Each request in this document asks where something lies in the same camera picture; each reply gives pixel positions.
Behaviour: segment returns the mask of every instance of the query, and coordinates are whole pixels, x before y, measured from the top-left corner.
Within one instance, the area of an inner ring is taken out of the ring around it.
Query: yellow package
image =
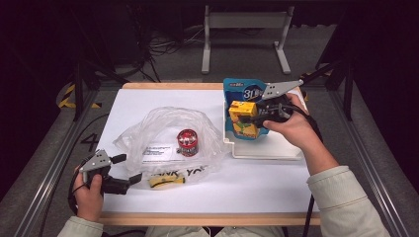
[[[231,121],[236,134],[251,138],[258,137],[259,128],[257,128],[255,124],[242,123],[238,119],[239,116],[254,117],[258,115],[256,104],[254,102],[233,101],[228,109],[228,112],[230,113]]]

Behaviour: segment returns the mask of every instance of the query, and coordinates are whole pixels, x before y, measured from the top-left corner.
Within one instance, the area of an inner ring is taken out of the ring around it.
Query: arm
[[[288,96],[303,109],[296,95]],[[354,174],[339,166],[304,116],[293,113],[286,122],[265,121],[264,126],[281,133],[304,153],[311,176],[307,182],[320,209],[323,236],[389,236]]]
[[[102,236],[103,224],[97,223],[101,216],[103,198],[101,195],[102,177],[96,175],[93,178],[90,189],[83,186],[83,177],[78,174],[73,189],[77,199],[77,216],[67,220],[59,237],[94,237]]]

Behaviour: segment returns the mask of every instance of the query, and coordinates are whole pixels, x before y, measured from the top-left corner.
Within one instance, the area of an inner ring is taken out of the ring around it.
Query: white sleeve
[[[104,225],[88,221],[77,216],[71,216],[58,237],[101,237]]]
[[[373,204],[347,166],[307,180],[320,209],[323,236],[389,236]]]

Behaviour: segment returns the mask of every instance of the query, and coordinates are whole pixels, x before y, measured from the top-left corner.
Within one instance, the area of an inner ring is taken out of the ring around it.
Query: red can
[[[191,157],[198,153],[198,135],[192,129],[181,130],[178,134],[178,153]]]

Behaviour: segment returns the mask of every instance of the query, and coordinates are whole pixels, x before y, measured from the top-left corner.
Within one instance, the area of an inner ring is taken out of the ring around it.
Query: white plastic bag
[[[199,151],[192,157],[176,152],[177,134],[183,129],[192,129],[198,135]],[[143,180],[175,172],[188,182],[196,182],[217,171],[220,160],[230,151],[221,132],[204,113],[173,107],[154,109],[114,144],[126,154],[128,175],[142,173]]]

